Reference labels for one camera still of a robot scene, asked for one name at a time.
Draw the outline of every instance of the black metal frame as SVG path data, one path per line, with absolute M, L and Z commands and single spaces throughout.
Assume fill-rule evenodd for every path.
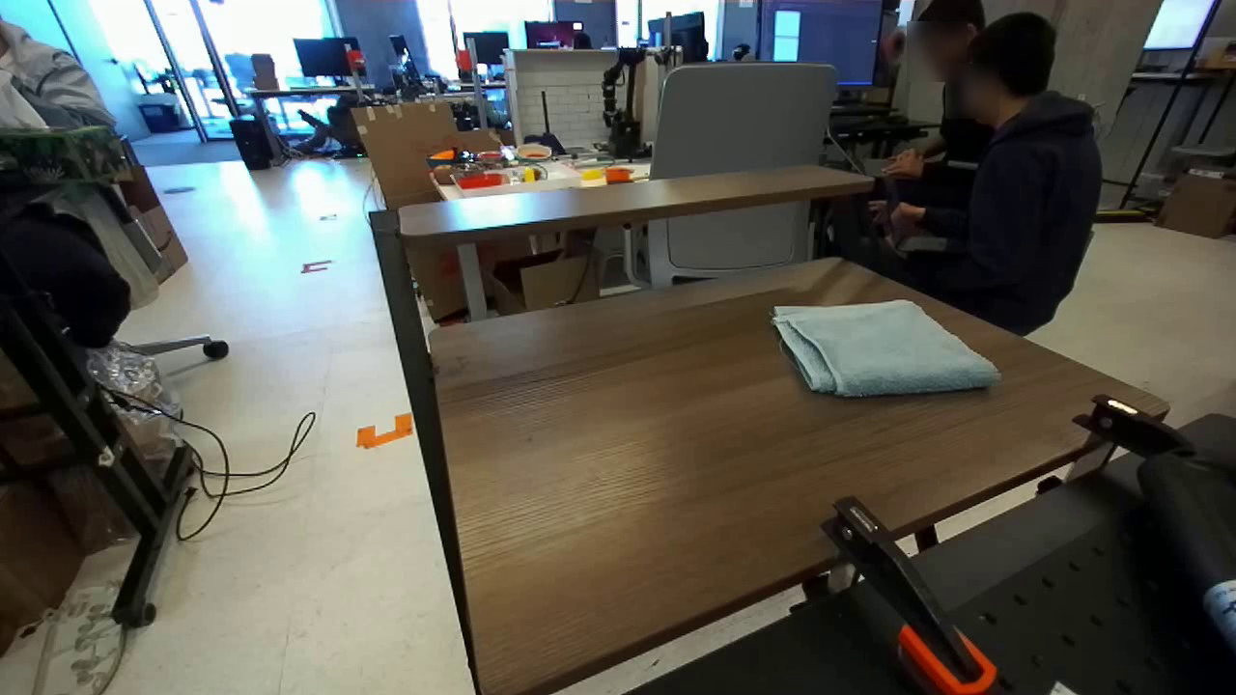
M 1129 185 L 1123 185 L 1123 197 L 1121 197 L 1121 208 L 1129 208 L 1129 199 L 1135 197 L 1135 185 L 1138 185 L 1138 176 L 1144 176 L 1144 169 L 1148 169 L 1148 163 L 1149 163 L 1149 155 L 1153 155 L 1153 148 L 1160 148 L 1160 133 L 1161 133 L 1161 128 L 1165 128 L 1171 113 L 1174 113 L 1174 101 L 1181 95 L 1181 90 L 1187 90 L 1189 77 L 1192 77 L 1192 64 L 1197 64 L 1197 55 L 1202 55 L 1202 41 L 1203 41 L 1203 33 L 1208 33 L 1208 25 L 1214 25 L 1217 9 L 1221 9 L 1221 0 L 1214 0 L 1208 11 L 1203 11 L 1203 24 L 1202 24 L 1202 32 L 1197 32 L 1197 39 L 1192 39 L 1192 48 L 1189 48 L 1189 61 L 1187 61 L 1187 69 L 1174 77 L 1171 95 L 1165 95 L 1165 104 L 1161 104 L 1161 113 L 1160 113 L 1160 122 L 1153 122 L 1144 155 L 1135 158 L 1135 169 L 1132 169 L 1132 176 L 1129 176 Z
M 128 563 L 124 584 L 120 584 L 110 616 L 128 630 L 149 624 L 155 606 L 149 606 L 145 589 L 159 571 L 163 545 L 172 530 L 172 517 L 184 500 L 189 456 L 184 456 L 184 449 L 176 449 L 163 484 L 155 484 L 145 463 L 124 444 L 124 431 L 115 426 L 108 399 L 90 382 L 90 375 L 81 369 L 65 337 L 46 316 L 43 302 L 24 298 L 14 289 L 14 280 L 5 280 L 5 285 L 12 293 L 0 293 L 0 346 L 43 400 L 43 410 L 24 410 L 24 413 L 8 413 L 8 417 L 50 413 L 65 429 L 72 453 L 100 477 L 108 499 L 136 526 L 137 548 Z
M 464 584 L 464 548 L 459 548 L 459 526 L 455 526 L 451 469 L 446 469 L 446 449 L 445 449 L 445 431 L 440 431 L 431 356 L 426 345 L 417 285 L 409 274 L 409 244 L 399 235 L 399 211 L 372 211 L 372 235 L 375 235 L 375 256 L 377 256 L 377 270 L 382 270 L 382 285 L 386 285 L 400 379 L 413 399 L 431 517 L 440 530 L 440 548 L 446 559 L 451 594 L 455 594 L 455 611 L 459 611 L 459 633 L 464 633 L 472 680 L 477 680 L 472 621 L 466 621 L 466 584 Z

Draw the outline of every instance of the man with dark hair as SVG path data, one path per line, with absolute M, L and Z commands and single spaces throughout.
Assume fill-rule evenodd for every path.
M 1046 94 L 1055 25 L 1018 11 L 972 41 L 970 113 L 990 122 L 970 208 L 894 203 L 894 247 L 917 229 L 947 249 L 906 256 L 898 279 L 1008 332 L 1032 332 L 1072 289 L 1099 191 L 1091 108 Z

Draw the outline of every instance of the floor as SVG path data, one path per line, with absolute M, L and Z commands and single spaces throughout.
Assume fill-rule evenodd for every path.
M 199 144 L 196 131 L 163 131 L 136 139 L 132 150 L 144 167 L 189 167 L 189 163 L 240 163 L 240 150 L 233 139 Z
M 189 417 L 226 440 L 240 469 L 281 458 L 302 413 L 315 413 L 315 429 L 278 486 L 226 500 L 199 541 L 167 553 L 159 621 L 132 637 L 110 695 L 466 692 L 417 440 L 356 449 L 356 429 L 409 413 L 364 221 L 377 208 L 365 167 L 149 173 L 191 263 L 124 337 L 233 339 L 222 364 L 176 356 L 167 365 Z M 1036 339 L 1161 393 L 1174 420 L 1236 413 L 1232 270 L 1228 239 L 1099 229 L 1076 293 Z M 630 692 L 793 603 L 740 611 L 570 692 Z

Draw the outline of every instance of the folded cloth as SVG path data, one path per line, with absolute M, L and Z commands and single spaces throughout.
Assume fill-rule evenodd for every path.
M 984 391 L 999 375 L 912 302 L 777 305 L 807 391 L 836 399 Z

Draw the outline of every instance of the wooden table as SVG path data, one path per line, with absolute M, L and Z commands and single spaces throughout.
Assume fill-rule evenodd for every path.
M 473 256 L 477 239 L 630 225 L 647 221 L 647 208 L 655 208 L 655 216 L 686 216 L 803 197 L 858 197 L 863 187 L 870 176 L 858 173 L 789 167 L 766 173 L 655 176 L 599 187 L 527 187 L 509 197 L 405 203 L 399 208 L 399 221 L 409 239 L 431 235 L 459 244 L 466 316 L 487 316 L 487 289 Z
M 990 393 L 807 393 L 771 305 L 916 298 Z M 823 571 L 831 500 L 917 530 L 1057 467 L 1091 393 L 1161 400 L 845 263 L 431 337 L 482 692 L 539 692 Z

